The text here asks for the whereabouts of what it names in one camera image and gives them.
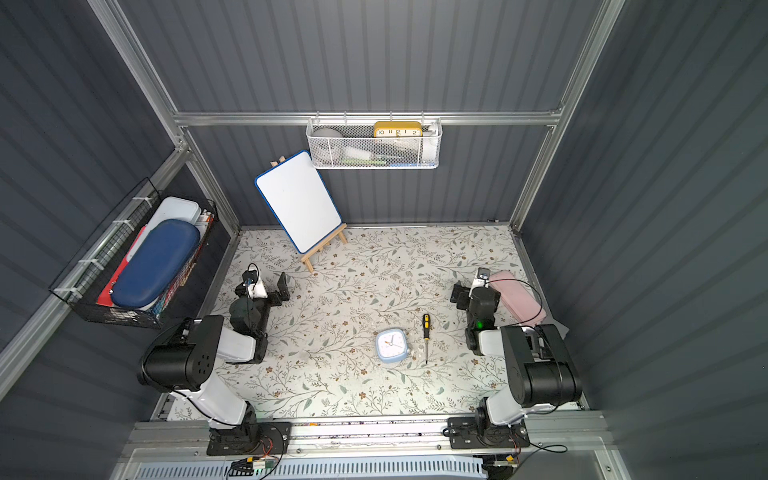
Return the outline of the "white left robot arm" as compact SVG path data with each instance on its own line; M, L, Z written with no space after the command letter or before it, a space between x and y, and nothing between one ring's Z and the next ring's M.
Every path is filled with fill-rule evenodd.
M216 361L249 365L264 360L270 311L290 299L288 276L282 272L276 289L269 291L251 263L235 293L229 326L221 315L187 318L161 332L139 363L141 384L187 401L218 430L244 425L249 405L218 376Z

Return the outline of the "light blue alarm clock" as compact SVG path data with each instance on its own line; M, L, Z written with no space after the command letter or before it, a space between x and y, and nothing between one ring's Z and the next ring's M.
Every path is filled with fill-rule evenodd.
M375 347L377 356L385 364L401 362L409 353L406 333L400 328L391 328L378 333Z

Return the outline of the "black yellow screwdriver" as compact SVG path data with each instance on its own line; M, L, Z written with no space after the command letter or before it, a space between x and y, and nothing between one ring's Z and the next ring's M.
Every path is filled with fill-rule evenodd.
M429 341L431 332L431 317L428 313L422 316L422 332L424 342L424 362L429 363Z

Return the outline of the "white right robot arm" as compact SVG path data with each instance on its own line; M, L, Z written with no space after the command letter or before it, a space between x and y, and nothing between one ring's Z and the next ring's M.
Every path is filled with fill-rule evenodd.
M453 285L450 302L466 313L465 341L476 356L504 361L507 386L480 401L478 429L508 427L578 401L582 382L558 328L546 321L542 295L527 281L478 270L472 285Z

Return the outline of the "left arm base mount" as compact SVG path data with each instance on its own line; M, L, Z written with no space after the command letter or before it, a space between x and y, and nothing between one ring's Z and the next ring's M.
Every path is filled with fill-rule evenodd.
M290 422L246 423L231 429L209 430L208 456L281 456L289 444Z

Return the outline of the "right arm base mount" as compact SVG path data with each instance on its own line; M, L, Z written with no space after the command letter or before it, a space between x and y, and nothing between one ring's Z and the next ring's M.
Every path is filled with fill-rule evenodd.
M530 446L523 422L511 426L497 426L476 417L449 417L442 434L454 450L516 450Z

